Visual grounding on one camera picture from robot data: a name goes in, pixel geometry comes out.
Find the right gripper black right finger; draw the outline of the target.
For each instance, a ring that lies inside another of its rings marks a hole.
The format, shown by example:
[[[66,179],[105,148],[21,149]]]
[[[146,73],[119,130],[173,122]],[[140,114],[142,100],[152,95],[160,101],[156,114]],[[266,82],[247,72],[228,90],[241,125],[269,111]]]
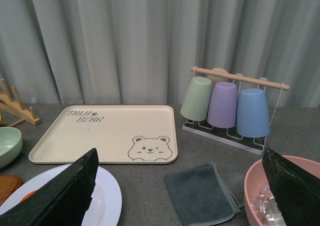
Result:
[[[263,169],[284,222],[288,226],[320,224],[320,179],[267,148]]]

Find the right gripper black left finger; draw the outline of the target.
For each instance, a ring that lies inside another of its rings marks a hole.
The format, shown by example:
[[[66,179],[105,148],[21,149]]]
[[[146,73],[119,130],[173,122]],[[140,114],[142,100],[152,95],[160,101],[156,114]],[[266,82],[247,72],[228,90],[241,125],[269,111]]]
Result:
[[[2,226],[80,226],[92,202],[99,158],[92,148],[0,216]]]

